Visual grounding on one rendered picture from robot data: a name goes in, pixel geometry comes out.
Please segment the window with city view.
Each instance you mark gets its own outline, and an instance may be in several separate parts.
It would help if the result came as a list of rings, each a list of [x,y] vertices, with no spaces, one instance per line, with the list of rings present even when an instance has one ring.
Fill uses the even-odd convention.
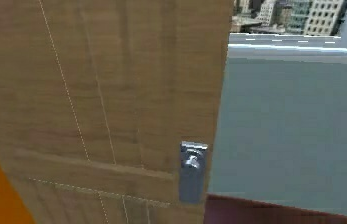
[[[347,0],[234,0],[228,47],[347,51]]]

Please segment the light brown wooden room door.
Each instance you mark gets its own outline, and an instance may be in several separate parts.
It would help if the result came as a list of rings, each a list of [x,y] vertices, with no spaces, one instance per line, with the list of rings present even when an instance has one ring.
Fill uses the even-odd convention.
[[[34,224],[204,224],[233,0],[0,0],[0,166]],[[208,145],[199,204],[180,143]]]

